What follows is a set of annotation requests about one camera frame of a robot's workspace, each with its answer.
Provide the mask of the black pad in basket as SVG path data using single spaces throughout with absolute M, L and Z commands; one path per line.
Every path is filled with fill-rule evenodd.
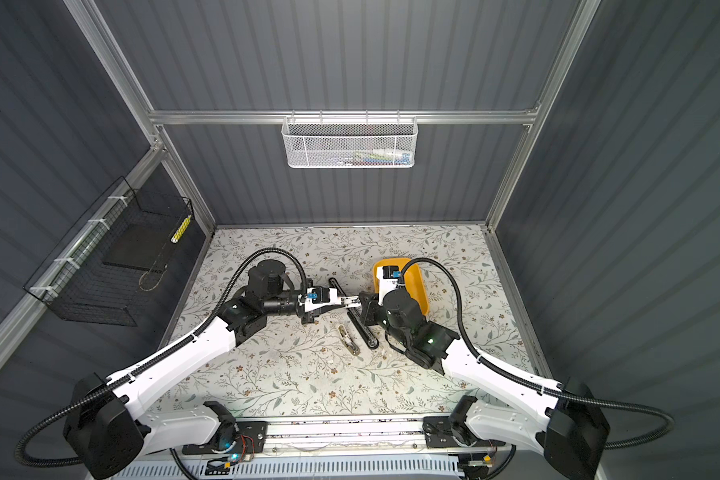
M 178 244 L 172 244 L 169 228 L 129 225 L 110 246 L 102 263 L 142 272 L 163 273 Z

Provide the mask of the yellow marker in basket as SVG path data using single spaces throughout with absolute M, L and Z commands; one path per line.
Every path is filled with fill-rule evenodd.
M 188 229 L 189 226 L 191 225 L 191 222 L 192 222 L 192 215 L 189 214 L 189 215 L 187 215 L 187 216 L 182 220 L 182 222 L 178 225 L 178 227 L 176 228 L 176 230 L 175 230 L 174 233 L 172 234 L 172 236 L 171 236 L 171 238 L 170 238 L 170 242 L 171 242 L 172 244 L 178 244 L 178 243 L 179 243 L 179 241 L 182 239 L 183 235 L 185 234 L 185 232 L 187 231 L 187 229 Z

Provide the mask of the aluminium mounting rail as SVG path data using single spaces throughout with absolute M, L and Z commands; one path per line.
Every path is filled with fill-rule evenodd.
M 520 451 L 531 451 L 506 442 L 505 446 L 493 449 L 484 447 L 430 449 L 425 444 L 422 429 L 424 417 L 425 415 L 403 414 L 380 417 L 237 420 L 230 414 L 220 414 L 204 406 L 173 413 L 148 414 L 132 424 L 129 433 L 117 433 L 108 440 L 97 441 L 86 465 L 89 470 L 101 468 L 104 476 L 112 476 L 147 455 L 171 448 L 182 449 L 189 444 L 205 444 L 223 424 L 235 426 L 237 422 L 242 421 L 264 421 L 269 424 L 263 452 L 259 453 L 262 455 L 290 451 L 317 452 L 322 449 L 461 454 L 493 453 L 516 447 Z

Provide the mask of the yellow plastic tray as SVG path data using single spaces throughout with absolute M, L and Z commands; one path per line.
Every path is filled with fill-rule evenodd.
M 385 264 L 396 264 L 400 267 L 401 271 L 409 261 L 410 258 L 406 257 L 388 258 L 378 261 L 372 268 L 375 292 L 378 294 L 378 282 L 376 280 L 376 268 L 378 266 Z M 409 267 L 406 270 L 404 279 L 406 290 L 411 295 L 411 297 L 417 301 L 422 314 L 424 316 L 427 316 L 429 314 L 429 301 L 420 267 L 417 264 Z

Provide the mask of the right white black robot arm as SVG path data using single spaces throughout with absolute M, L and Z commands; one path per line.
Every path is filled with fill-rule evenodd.
M 450 416 L 460 443 L 503 441 L 543 455 L 568 479 L 595 477 L 610 425 L 600 407 L 558 396 L 589 399 L 592 392 L 584 383 L 561 384 L 485 353 L 472 354 L 457 332 L 427 320 L 418 302 L 402 289 L 384 297 L 362 293 L 359 301 L 362 320 L 402 343 L 404 355 L 416 365 L 465 381 L 509 405 L 499 412 L 473 396 L 462 398 Z

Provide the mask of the items in white basket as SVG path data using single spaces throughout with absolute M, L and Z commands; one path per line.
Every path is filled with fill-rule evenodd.
M 367 166 L 367 165 L 393 165 L 407 166 L 414 163 L 414 154 L 410 150 L 402 149 L 373 149 L 348 152 L 332 158 L 339 165 Z

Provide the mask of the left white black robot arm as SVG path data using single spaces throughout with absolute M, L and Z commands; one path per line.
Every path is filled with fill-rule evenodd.
M 254 446 L 221 403 L 206 401 L 167 416 L 150 413 L 150 407 L 199 367 L 266 327 L 271 316 L 296 315 L 311 323 L 323 313 L 360 305 L 359 297 L 336 287 L 308 284 L 297 290 L 282 262 L 265 259 L 249 270 L 246 285 L 212 313 L 209 323 L 107 379 L 92 375 L 79 382 L 75 399 L 99 397 L 69 414 L 64 438 L 96 479 L 114 476 L 141 456 L 191 444 L 239 460 Z

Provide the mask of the black stapler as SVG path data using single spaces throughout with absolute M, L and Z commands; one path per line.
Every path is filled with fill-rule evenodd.
M 341 285 L 339 284 L 338 280 L 335 277 L 329 277 L 328 284 L 330 287 L 336 288 L 337 292 L 339 293 L 340 296 L 346 296 L 344 289 L 341 287 Z M 379 347 L 379 341 L 375 337 L 375 335 L 371 332 L 371 330 L 362 321 L 357 307 L 350 308 L 349 311 L 347 312 L 347 315 L 348 315 L 352 325 L 354 326 L 355 330 L 358 332 L 360 338 L 366 344 L 366 346 L 371 350 L 377 349 Z

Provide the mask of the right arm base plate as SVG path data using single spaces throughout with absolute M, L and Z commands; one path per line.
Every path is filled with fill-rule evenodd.
M 425 444 L 430 449 L 484 447 L 493 449 L 506 445 L 500 440 L 481 440 L 467 435 L 454 435 L 448 416 L 425 416 L 422 422 Z

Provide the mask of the beige small stapler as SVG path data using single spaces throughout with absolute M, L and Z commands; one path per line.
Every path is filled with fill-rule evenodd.
M 344 347 L 353 355 L 358 356 L 360 354 L 359 346 L 355 343 L 352 337 L 349 335 L 344 325 L 338 327 L 340 339 Z

